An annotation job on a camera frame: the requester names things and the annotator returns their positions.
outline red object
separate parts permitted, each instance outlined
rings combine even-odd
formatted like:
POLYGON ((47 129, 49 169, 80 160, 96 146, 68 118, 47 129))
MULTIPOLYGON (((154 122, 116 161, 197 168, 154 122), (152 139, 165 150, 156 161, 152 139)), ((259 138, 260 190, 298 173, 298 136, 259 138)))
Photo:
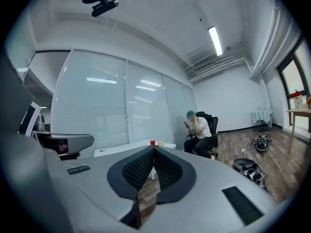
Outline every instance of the red object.
POLYGON ((302 95, 301 92, 297 91, 297 92, 293 93, 293 98, 301 96, 301 95, 302 95))

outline smartphone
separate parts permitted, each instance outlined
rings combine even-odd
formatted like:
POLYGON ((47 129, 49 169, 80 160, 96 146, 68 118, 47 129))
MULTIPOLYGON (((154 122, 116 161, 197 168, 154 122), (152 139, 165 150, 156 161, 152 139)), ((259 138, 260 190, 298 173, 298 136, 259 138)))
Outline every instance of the smartphone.
POLYGON ((189 124, 186 121, 184 121, 184 124, 186 125, 186 127, 190 128, 189 124))

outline hand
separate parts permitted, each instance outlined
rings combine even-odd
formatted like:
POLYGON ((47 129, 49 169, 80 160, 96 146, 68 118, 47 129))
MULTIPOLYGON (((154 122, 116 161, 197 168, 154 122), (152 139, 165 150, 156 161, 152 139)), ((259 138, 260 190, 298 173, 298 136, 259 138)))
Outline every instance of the hand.
POLYGON ((196 115, 191 116, 191 122, 194 123, 196 121, 196 115))

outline man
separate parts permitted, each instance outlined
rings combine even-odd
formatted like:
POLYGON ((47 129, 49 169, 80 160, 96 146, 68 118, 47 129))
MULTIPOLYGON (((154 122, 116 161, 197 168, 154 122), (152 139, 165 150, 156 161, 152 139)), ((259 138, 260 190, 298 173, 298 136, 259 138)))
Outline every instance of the man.
POLYGON ((213 142, 210 139, 212 136, 208 127, 208 123, 205 118, 197 117, 194 111, 188 111, 187 119, 191 120, 191 124, 186 124, 189 134, 196 134, 196 137, 190 139, 184 143, 185 152, 192 153, 194 150, 198 155, 204 156, 209 159, 214 159, 214 156, 211 156, 207 149, 212 145, 213 142))

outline office chair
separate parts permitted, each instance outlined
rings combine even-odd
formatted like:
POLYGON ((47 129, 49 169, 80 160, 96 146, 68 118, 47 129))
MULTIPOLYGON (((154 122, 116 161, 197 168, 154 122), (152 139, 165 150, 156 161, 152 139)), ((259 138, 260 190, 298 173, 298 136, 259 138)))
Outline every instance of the office chair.
POLYGON ((212 141, 214 143, 214 147, 209 149, 208 151, 211 152, 210 155, 214 155, 216 158, 218 158, 218 153, 216 153, 217 147, 218 147, 218 134, 217 132, 217 124, 218 124, 218 117, 212 117, 211 115, 205 114, 204 111, 197 112, 195 114, 197 117, 203 117, 206 119, 209 127, 209 131, 212 135, 212 141))

